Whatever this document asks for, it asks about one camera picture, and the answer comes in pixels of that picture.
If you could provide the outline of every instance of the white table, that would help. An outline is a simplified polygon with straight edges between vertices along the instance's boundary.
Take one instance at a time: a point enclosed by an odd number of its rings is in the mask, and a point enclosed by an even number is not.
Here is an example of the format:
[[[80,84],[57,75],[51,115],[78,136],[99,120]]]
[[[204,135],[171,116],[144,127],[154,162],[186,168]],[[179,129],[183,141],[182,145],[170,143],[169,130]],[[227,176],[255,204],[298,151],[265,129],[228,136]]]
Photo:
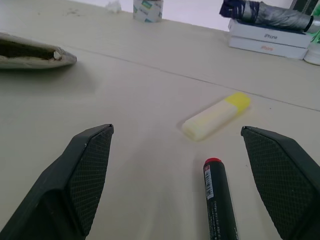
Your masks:
[[[0,229],[75,134],[112,123],[88,240],[208,239],[209,157],[225,164],[240,239],[280,240],[240,131],[249,125],[292,137],[320,163],[318,67],[228,48],[220,31],[144,24],[75,2],[3,0],[0,24],[78,57],[65,69],[0,72]],[[181,133],[184,120],[235,89],[252,93],[245,114],[199,143]]]

